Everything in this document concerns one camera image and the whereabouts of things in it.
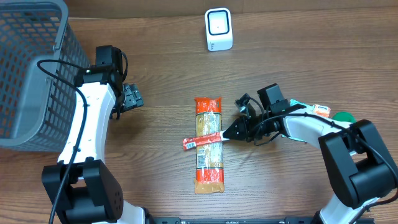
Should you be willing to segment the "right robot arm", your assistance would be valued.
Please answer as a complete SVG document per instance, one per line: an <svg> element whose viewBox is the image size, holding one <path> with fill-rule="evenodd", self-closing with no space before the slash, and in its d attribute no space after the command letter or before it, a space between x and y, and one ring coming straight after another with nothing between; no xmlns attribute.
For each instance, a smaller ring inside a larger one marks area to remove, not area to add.
<svg viewBox="0 0 398 224"><path fill-rule="evenodd" d="M396 195L387 198L397 190L397 165L372 122L337 121L304 105L292 106L276 83L257 94L261 114L250 105L252 98L243 95L235 102L242 115L222 137L261 146L264 136L282 134L321 150L334 195L311 223L359 223L370 208L397 200Z"/></svg>

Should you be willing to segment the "teal tissue packet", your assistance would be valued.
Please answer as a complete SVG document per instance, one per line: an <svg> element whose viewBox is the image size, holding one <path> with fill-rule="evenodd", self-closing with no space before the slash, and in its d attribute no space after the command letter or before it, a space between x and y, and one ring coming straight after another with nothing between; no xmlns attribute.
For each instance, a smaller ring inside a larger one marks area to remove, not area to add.
<svg viewBox="0 0 398 224"><path fill-rule="evenodd" d="M306 107L306 109L309 110L309 112L311 112L311 113L313 112L313 109L314 109L313 105L308 105L308 104L302 103L300 101L297 101L295 99L291 99L290 100L290 106L295 106L295 105L302 105L302 106ZM302 139L298 139L298 138L289 137L289 139L292 139L294 141L303 142Z"/></svg>

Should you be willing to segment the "long spaghetti packet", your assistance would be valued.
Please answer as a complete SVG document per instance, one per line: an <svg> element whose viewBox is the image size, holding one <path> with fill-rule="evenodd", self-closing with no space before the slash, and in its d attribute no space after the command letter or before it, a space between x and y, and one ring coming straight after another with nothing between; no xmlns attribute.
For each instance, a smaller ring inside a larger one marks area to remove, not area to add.
<svg viewBox="0 0 398 224"><path fill-rule="evenodd" d="M196 98L196 136L221 131L221 98ZM224 192L223 143L196 147L196 194Z"/></svg>

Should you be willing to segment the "red snack packet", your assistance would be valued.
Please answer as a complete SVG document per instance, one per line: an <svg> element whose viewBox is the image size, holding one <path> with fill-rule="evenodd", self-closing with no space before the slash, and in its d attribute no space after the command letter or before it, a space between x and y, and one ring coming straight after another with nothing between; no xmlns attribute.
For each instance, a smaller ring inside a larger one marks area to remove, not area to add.
<svg viewBox="0 0 398 224"><path fill-rule="evenodd" d="M216 143L216 142L227 141L228 138L225 138L223 136L223 133L224 133L224 131L220 131L217 133L207 134L204 136L198 136L198 137L194 137L194 138L185 138L182 141L183 150L187 151L187 150L193 149L197 146L204 146L204 145L212 144L212 143Z"/></svg>

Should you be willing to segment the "green lidded jar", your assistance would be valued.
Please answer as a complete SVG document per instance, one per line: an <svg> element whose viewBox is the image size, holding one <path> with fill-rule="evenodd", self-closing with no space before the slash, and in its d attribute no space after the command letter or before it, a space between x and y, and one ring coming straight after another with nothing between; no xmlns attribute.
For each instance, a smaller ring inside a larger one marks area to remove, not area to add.
<svg viewBox="0 0 398 224"><path fill-rule="evenodd" d="M340 111L337 112L333 115L332 119L336 120L336 121L344 121L344 122L349 122L349 123L355 123L356 119L354 118L354 116L346 111Z"/></svg>

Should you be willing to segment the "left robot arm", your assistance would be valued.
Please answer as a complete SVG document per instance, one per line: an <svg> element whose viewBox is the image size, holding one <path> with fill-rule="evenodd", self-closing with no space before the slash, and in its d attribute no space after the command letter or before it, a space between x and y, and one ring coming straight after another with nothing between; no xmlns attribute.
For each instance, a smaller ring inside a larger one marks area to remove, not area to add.
<svg viewBox="0 0 398 224"><path fill-rule="evenodd" d="M128 61L117 47L96 48L96 62L78 67L72 82L76 106L65 147L42 183L52 202L49 222L152 223L149 212L125 201L123 191L104 163L109 120L144 105L135 84L125 82Z"/></svg>

